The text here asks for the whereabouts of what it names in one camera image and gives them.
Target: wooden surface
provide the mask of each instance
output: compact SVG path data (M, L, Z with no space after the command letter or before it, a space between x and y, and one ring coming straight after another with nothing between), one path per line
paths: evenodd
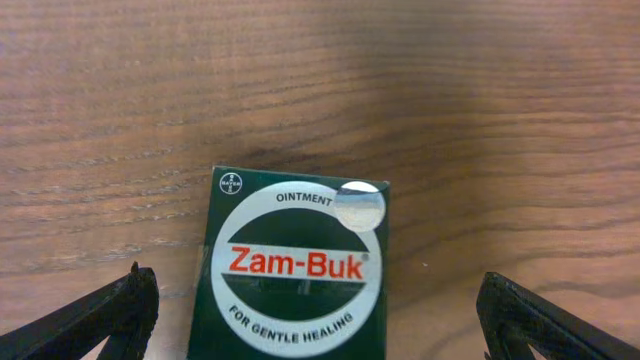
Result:
M640 346L636 0L0 0L0 333L159 279L214 164L390 180L389 359L481 359L499 271Z

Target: wooden table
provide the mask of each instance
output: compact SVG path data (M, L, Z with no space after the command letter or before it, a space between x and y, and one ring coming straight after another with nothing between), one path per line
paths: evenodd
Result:
M389 359L481 359L486 271L640 346L637 0L0 3L0 333L136 260L183 359L229 164L392 182Z

